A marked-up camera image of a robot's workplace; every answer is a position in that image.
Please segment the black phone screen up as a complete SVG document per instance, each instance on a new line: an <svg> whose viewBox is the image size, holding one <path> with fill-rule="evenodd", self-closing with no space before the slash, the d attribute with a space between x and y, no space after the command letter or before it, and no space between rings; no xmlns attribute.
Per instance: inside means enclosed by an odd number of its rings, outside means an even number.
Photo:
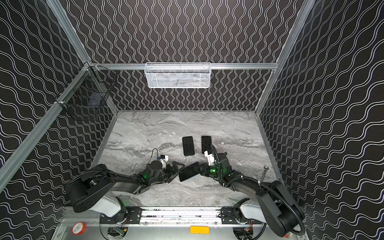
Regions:
<svg viewBox="0 0 384 240"><path fill-rule="evenodd" d="M179 180L180 182L184 182L186 180L189 180L197 175L200 175L199 172L199 163L195 162L187 167L185 167L183 170L179 173Z"/></svg>

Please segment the black phone purple edge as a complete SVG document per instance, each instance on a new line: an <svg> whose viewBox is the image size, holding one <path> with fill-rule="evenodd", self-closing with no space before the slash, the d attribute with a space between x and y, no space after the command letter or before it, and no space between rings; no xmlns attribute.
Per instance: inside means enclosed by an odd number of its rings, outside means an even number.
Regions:
<svg viewBox="0 0 384 240"><path fill-rule="evenodd" d="M210 152L212 149L212 137L211 136L202 136L201 137L202 144L202 154L205 152Z"/></svg>

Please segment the light blue phone case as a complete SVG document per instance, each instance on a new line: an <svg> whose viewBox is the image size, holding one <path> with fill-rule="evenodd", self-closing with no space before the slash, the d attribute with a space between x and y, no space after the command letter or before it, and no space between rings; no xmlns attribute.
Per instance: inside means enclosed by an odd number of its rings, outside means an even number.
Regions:
<svg viewBox="0 0 384 240"><path fill-rule="evenodd" d="M199 178L199 177L201 177L201 175L195 175L195 176L193 176L193 177L190 177L190 178L187 178L187 179L184 179L184 180L180 180L180 182L188 182L188 181L191 181L191 180L194 180L194 179L197 179L197 178Z"/></svg>

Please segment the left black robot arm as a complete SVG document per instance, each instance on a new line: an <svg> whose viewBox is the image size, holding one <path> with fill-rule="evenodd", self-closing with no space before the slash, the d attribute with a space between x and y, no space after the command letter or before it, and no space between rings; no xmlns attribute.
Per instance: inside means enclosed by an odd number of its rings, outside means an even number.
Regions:
<svg viewBox="0 0 384 240"><path fill-rule="evenodd" d="M166 164L165 168L160 161L154 161L142 172L128 176L99 164L71 180L66 194L75 212L81 213L91 209L108 192L142 194L151 186L170 183L184 168L184 164L175 161Z"/></svg>

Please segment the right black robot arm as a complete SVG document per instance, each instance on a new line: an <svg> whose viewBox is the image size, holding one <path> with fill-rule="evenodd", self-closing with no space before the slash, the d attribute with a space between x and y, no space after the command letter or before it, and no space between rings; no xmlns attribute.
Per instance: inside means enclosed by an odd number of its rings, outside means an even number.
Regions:
<svg viewBox="0 0 384 240"><path fill-rule="evenodd" d="M268 183L245 176L232 168L227 153L206 151L204 154L208 162L199 166L202 176L213 178L222 187L257 200L261 214L250 216L252 211L240 210L243 218L266 223L280 237L289 232L298 236L306 234L304 212L281 182Z"/></svg>

